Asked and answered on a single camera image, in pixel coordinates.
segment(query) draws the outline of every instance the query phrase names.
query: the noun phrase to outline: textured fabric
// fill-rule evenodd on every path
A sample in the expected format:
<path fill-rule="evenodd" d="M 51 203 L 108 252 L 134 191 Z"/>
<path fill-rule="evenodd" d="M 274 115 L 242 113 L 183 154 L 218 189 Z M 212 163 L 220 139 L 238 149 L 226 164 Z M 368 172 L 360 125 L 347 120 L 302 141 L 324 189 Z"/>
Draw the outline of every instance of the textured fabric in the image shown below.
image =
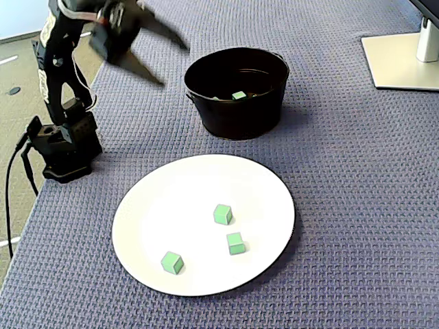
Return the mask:
<path fill-rule="evenodd" d="M 104 65 L 94 172 L 46 182 L 0 297 L 0 328 L 439 328 L 439 95 L 376 90 L 362 36 L 415 32 L 408 0 L 149 0 L 180 27 L 184 56 L 142 33 L 134 51 L 165 92 Z M 291 68 L 283 118 L 252 141 L 202 127 L 183 77 L 234 46 Z M 113 215 L 172 160 L 234 154 L 271 168 L 296 202 L 294 237 L 262 276 L 229 293 L 163 295 L 134 280 L 111 242 Z"/>

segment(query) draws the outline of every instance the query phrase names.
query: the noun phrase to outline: black bucket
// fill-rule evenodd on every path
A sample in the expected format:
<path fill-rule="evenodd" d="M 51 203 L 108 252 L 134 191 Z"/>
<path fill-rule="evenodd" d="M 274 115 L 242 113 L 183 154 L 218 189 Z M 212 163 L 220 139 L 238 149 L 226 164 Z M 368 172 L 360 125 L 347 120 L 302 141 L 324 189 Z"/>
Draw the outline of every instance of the black bucket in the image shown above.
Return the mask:
<path fill-rule="evenodd" d="M 279 122 L 288 75 L 280 55 L 232 48 L 193 63 L 185 84 L 210 133 L 242 140 L 258 137 Z M 244 98 L 234 100 L 232 95 L 238 92 L 244 92 Z"/>

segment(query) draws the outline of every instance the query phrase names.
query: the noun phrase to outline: white wall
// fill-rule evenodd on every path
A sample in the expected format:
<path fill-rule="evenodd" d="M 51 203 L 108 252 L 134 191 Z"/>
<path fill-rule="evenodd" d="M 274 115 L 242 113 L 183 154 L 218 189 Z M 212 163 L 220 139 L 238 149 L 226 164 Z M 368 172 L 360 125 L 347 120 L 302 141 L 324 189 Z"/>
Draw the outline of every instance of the white wall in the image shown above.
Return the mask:
<path fill-rule="evenodd" d="M 49 0 L 0 0 L 0 40 L 43 28 Z"/>

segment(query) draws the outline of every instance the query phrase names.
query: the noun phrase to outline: floor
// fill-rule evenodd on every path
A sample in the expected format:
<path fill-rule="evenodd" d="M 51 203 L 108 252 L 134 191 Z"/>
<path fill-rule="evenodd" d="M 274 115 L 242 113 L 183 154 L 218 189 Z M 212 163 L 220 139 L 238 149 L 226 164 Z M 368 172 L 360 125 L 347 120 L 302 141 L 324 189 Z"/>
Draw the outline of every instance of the floor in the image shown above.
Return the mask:
<path fill-rule="evenodd" d="M 90 27 L 86 26 L 84 33 L 89 29 Z M 81 38 L 74 54 L 78 66 L 90 84 L 101 66 L 102 59 L 89 47 L 89 38 L 90 36 Z M 3 246 L 7 239 L 4 186 L 9 159 L 16 142 L 34 115 L 38 115 L 43 124 L 50 123 L 45 103 L 40 96 L 37 64 L 31 40 L 38 40 L 38 37 L 0 45 L 0 61 L 18 55 L 16 60 L 0 64 L 0 284 L 3 283 L 10 263 L 8 246 Z M 21 91 L 9 95 L 9 90 L 17 86 Z M 63 95 L 64 101 L 71 97 L 71 91 L 66 90 Z M 31 150 L 29 159 L 34 170 L 35 183 L 40 189 L 44 182 L 41 174 L 44 167 L 43 159 L 34 150 Z M 12 166 L 9 194 L 12 237 L 20 237 L 34 205 L 35 194 L 26 178 L 19 156 L 15 158 Z"/>

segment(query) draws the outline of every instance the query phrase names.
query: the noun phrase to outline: green cube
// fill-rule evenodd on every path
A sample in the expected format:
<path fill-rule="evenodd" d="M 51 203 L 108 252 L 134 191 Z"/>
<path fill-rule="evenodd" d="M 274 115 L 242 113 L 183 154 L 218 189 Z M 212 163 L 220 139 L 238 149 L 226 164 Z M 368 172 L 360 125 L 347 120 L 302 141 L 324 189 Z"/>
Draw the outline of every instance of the green cube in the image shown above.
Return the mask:
<path fill-rule="evenodd" d="M 215 211 L 213 212 L 213 218 L 216 223 L 228 225 L 232 220 L 232 208 L 230 206 L 225 206 L 223 204 L 217 205 Z"/>
<path fill-rule="evenodd" d="M 246 97 L 247 97 L 247 95 L 245 94 L 244 91 L 238 91 L 237 93 L 234 93 L 234 94 L 232 95 L 232 98 L 233 98 L 234 100 L 241 99 L 241 98 L 246 98 Z"/>
<path fill-rule="evenodd" d="M 162 267 L 166 272 L 177 275 L 183 268 L 183 259 L 180 255 L 173 252 L 167 252 L 162 259 Z"/>
<path fill-rule="evenodd" d="M 246 245 L 241 238 L 241 233 L 227 234 L 228 251 L 230 255 L 237 255 L 246 252 Z"/>

